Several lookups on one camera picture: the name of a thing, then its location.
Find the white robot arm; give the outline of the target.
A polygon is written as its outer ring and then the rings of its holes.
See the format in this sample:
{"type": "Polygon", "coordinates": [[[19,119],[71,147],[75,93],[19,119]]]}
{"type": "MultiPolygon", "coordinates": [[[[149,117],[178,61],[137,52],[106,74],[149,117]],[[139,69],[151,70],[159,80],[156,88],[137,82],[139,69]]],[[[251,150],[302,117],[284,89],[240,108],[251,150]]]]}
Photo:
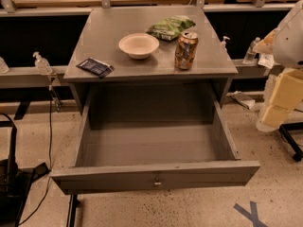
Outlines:
{"type": "Polygon", "coordinates": [[[278,26],[254,48],[270,54],[284,67],[270,75],[265,84],[264,105],[256,127],[259,131],[277,130],[303,100],[303,1],[297,2],[278,26]]]}

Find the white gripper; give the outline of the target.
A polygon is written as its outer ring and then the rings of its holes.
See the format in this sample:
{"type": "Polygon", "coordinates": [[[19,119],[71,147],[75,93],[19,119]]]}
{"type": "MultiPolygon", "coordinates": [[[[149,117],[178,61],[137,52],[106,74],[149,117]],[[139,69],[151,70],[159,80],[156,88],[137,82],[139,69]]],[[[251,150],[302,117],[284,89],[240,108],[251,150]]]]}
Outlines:
{"type": "Polygon", "coordinates": [[[262,132],[276,130],[303,100],[303,71],[290,69],[276,78],[270,75],[265,83],[264,103],[259,111],[256,127],[262,132]]]}

